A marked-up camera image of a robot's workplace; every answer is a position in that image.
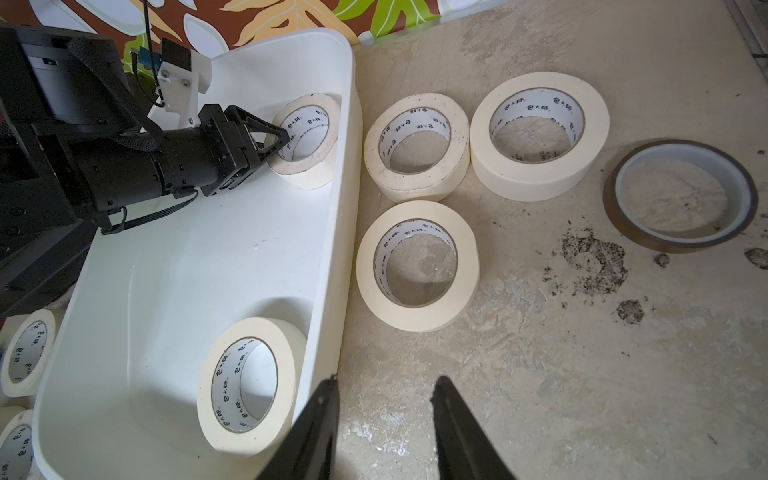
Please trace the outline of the masking tape roll two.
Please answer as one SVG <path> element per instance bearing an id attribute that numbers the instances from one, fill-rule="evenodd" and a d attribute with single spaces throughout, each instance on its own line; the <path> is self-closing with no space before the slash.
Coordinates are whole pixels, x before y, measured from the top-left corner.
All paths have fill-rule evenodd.
<path id="1" fill-rule="evenodd" d="M 63 317 L 64 310 L 39 309 L 12 330 L 1 362 L 1 389 L 6 397 L 37 394 Z"/>

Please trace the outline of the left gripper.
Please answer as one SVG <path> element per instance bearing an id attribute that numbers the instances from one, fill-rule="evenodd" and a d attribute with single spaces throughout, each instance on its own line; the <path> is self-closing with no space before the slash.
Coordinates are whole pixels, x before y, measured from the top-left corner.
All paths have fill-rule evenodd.
<path id="1" fill-rule="evenodd" d="M 107 228 L 114 214 L 171 195 L 234 189 L 290 141 L 241 107 L 203 106 L 165 131 L 140 108 L 114 42 L 75 30 L 1 29 L 1 224 Z"/>

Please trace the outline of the masking tape roll four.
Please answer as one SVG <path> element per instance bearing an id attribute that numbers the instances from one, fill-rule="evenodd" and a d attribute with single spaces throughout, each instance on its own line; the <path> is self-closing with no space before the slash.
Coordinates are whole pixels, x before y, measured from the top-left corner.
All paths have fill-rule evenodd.
<path id="1" fill-rule="evenodd" d="M 1 479 L 28 479 L 33 466 L 31 411 L 20 406 L 1 408 Z"/>

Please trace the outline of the masking tape roll eight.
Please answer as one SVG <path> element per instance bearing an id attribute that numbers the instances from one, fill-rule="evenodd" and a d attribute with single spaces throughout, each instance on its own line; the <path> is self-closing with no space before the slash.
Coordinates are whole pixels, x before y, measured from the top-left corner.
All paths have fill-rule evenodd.
<path id="1" fill-rule="evenodd" d="M 419 173 L 390 166 L 406 138 L 436 133 L 447 149 L 434 165 Z M 407 96 L 385 110 L 370 127 L 364 142 L 364 163 L 372 180 L 392 202 L 441 201 L 464 179 L 470 166 L 469 120 L 450 97 L 439 93 Z"/>

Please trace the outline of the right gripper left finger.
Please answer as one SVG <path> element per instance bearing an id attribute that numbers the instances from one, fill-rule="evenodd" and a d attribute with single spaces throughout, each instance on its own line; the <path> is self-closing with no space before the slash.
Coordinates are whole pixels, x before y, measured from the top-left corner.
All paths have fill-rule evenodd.
<path id="1" fill-rule="evenodd" d="M 338 380 L 331 376 L 318 384 L 288 435 L 257 479 L 331 479 L 339 410 Z"/>

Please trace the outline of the white plastic storage box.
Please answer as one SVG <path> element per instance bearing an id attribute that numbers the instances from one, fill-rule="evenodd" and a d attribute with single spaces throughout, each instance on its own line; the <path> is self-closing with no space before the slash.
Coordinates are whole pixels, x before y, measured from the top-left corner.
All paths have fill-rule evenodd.
<path id="1" fill-rule="evenodd" d="M 215 58 L 206 103 L 272 119 L 311 93 L 340 103 L 333 178 L 302 191 L 261 168 L 238 188 L 93 240 L 34 406 L 48 479 L 253 479 L 269 452 L 215 451 L 196 397 L 234 323 L 274 316 L 307 339 L 298 401 L 338 369 L 361 177 L 362 108 L 349 41 L 325 28 Z"/>

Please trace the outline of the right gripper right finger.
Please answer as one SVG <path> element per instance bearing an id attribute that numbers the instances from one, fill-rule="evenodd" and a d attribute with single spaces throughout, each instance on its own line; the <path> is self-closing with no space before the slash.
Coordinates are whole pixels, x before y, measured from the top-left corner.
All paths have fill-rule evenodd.
<path id="1" fill-rule="evenodd" d="M 437 379 L 431 403 L 441 479 L 515 479 L 449 377 Z"/>

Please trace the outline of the masking tape roll eleven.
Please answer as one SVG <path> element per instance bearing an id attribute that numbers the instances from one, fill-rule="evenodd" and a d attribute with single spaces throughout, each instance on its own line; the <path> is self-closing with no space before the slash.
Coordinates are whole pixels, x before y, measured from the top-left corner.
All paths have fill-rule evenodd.
<path id="1" fill-rule="evenodd" d="M 217 451 L 253 456 L 287 434 L 306 338 L 293 324 L 251 317 L 217 338 L 200 371 L 197 415 Z"/>

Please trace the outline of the masking tape roll six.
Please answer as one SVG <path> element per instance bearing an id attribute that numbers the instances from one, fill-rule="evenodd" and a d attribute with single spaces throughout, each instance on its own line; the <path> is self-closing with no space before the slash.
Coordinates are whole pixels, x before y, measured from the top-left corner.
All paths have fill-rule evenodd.
<path id="1" fill-rule="evenodd" d="M 288 143 L 271 156 L 270 169 L 301 190 L 314 190 L 333 178 L 340 127 L 340 104 L 327 94 L 309 94 L 287 104 L 273 124 L 286 130 Z"/>

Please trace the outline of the masking tape roll ten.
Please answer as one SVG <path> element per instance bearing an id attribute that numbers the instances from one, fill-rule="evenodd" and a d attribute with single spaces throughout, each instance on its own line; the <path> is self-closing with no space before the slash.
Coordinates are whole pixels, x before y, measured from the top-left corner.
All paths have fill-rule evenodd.
<path id="1" fill-rule="evenodd" d="M 457 267 L 442 296 L 408 306 L 392 293 L 387 266 L 396 247 L 417 235 L 433 236 L 447 244 L 456 254 Z M 357 252 L 356 279 L 366 306 L 384 323 L 408 332 L 432 332 L 453 323 L 470 306 L 479 276 L 472 229 L 457 212 L 435 201 L 413 200 L 393 206 L 371 224 Z"/>

